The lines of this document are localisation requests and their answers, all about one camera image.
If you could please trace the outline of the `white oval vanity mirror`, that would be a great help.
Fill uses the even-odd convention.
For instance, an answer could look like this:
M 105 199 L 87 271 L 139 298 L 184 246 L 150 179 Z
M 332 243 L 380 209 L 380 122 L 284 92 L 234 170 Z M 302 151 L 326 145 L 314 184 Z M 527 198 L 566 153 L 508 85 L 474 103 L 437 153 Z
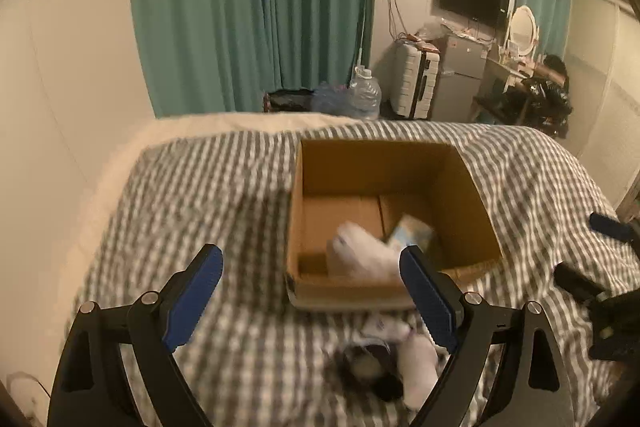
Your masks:
M 538 42 L 539 29 L 535 15 L 528 5 L 518 6 L 511 15 L 506 45 L 519 57 L 532 54 Z

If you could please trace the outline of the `blue plastic bag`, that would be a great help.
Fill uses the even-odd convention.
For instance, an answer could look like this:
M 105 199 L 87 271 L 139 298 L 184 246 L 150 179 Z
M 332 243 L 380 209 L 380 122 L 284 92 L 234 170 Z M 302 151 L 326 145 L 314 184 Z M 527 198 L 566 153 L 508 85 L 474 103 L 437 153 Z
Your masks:
M 344 84 L 321 83 L 311 95 L 311 110 L 331 116 L 352 115 L 348 88 Z

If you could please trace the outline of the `grey checkered bed cover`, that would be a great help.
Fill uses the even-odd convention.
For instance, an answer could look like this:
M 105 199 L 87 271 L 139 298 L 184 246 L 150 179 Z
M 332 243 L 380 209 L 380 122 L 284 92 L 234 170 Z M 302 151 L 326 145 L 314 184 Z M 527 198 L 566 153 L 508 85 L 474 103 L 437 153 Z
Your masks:
M 237 131 L 145 150 L 130 173 L 78 303 L 129 305 L 206 244 L 224 273 L 177 362 L 216 426 L 405 426 L 409 410 L 337 374 L 343 349 L 386 310 L 424 331 L 397 273 L 351 277 L 328 256 L 341 225 L 387 239 L 406 216 L 435 231 L 437 270 L 493 306 L 536 301 L 583 426 L 615 366 L 590 359 L 588 314 L 555 286 L 567 263 L 620 295 L 634 251 L 590 229 L 610 213 L 576 158 L 526 127 L 370 121 L 309 131 Z

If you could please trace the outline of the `wooden vanity desk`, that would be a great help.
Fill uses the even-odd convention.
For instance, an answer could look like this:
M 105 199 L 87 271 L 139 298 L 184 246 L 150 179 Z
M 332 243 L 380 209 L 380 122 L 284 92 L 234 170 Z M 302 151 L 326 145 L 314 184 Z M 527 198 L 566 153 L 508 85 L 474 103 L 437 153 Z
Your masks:
M 480 89 L 474 96 L 471 112 L 471 122 L 492 122 L 493 124 L 521 124 L 526 114 L 528 101 L 517 114 L 508 114 L 503 107 L 503 93 L 509 88 L 526 92 L 522 82 L 528 76 L 500 62 L 488 58 L 485 63 L 483 79 Z

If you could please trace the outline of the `white bottle inside box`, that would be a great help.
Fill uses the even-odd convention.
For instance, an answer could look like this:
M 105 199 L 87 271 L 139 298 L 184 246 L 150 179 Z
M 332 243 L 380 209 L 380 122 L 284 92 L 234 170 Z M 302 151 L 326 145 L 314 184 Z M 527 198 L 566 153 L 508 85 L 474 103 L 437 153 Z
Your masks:
M 330 277 L 358 281 L 399 281 L 399 251 L 376 239 L 357 223 L 340 225 L 326 243 Z

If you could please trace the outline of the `white suitcase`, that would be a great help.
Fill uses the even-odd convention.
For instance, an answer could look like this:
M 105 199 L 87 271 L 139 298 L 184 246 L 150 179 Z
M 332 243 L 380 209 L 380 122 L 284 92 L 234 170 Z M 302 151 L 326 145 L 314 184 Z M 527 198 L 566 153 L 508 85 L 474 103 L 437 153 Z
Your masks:
M 430 116 L 439 61 L 439 50 L 431 43 L 397 43 L 390 91 L 390 105 L 396 115 L 406 119 Z

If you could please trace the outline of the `white purple cream tube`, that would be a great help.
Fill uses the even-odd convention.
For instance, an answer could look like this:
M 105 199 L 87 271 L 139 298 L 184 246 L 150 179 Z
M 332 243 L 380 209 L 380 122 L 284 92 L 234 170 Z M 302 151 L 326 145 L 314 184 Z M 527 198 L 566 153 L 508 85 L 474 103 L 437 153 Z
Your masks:
M 411 326 L 393 315 L 375 313 L 364 322 L 361 335 L 386 343 L 402 343 L 412 332 Z

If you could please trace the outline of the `silver mini fridge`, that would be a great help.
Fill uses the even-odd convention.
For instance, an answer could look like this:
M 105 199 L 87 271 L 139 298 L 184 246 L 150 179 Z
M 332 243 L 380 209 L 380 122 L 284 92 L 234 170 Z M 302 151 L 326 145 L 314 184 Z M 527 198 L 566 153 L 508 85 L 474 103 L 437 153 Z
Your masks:
M 440 52 L 438 75 L 431 106 L 431 120 L 467 122 L 473 98 L 483 80 L 487 46 L 448 35 L 435 41 Z

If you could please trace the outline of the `black bin by curtain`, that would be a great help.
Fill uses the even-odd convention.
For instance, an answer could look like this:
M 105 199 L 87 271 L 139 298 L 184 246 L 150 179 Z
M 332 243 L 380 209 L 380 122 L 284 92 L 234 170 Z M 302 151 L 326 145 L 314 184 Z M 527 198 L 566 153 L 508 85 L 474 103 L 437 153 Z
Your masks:
M 265 113 L 306 113 L 311 111 L 314 91 L 309 89 L 279 89 L 266 92 L 262 99 Z

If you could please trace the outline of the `light blue small packet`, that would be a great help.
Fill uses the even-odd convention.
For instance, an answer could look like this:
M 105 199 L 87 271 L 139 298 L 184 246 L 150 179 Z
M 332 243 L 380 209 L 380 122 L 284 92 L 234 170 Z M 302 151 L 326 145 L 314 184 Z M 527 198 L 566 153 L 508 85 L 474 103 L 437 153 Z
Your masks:
M 408 246 L 418 246 L 425 253 L 435 237 L 434 230 L 409 215 L 403 215 L 387 239 L 387 246 L 400 253 Z

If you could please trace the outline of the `white plastic bottle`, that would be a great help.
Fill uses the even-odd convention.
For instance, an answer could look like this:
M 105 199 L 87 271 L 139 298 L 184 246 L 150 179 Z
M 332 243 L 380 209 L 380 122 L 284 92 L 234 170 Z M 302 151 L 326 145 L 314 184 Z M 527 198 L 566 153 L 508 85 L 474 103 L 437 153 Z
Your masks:
M 411 333 L 398 348 L 398 373 L 404 387 L 404 403 L 418 411 L 431 394 L 437 380 L 438 353 L 432 340 Z

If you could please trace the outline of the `black garbage bag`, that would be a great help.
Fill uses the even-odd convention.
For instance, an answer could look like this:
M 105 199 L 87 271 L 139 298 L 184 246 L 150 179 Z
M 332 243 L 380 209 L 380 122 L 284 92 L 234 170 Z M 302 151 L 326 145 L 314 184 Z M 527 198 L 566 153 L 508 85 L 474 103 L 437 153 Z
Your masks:
M 503 93 L 502 110 L 509 124 L 524 124 L 553 139 L 565 139 L 570 103 L 570 76 L 562 58 L 548 54 L 533 77 Z

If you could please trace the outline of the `large clear water jug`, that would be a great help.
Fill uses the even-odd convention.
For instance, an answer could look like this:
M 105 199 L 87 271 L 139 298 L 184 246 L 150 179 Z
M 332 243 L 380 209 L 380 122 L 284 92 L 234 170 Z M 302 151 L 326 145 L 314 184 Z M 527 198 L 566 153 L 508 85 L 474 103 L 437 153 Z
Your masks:
M 358 65 L 349 81 L 347 90 L 349 110 L 352 116 L 363 120 L 375 120 L 380 116 L 382 90 L 370 69 Z

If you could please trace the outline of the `open cardboard box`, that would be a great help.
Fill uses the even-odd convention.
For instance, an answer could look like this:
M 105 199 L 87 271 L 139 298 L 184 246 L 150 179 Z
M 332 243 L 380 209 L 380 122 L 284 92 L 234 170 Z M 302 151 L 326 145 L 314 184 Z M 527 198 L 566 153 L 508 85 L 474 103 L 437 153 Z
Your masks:
M 291 194 L 285 284 L 305 311 L 407 310 L 401 281 L 330 277 L 326 243 L 350 221 L 388 239 L 403 215 L 435 232 L 430 260 L 466 286 L 502 258 L 480 184 L 457 147 L 402 140 L 303 139 Z

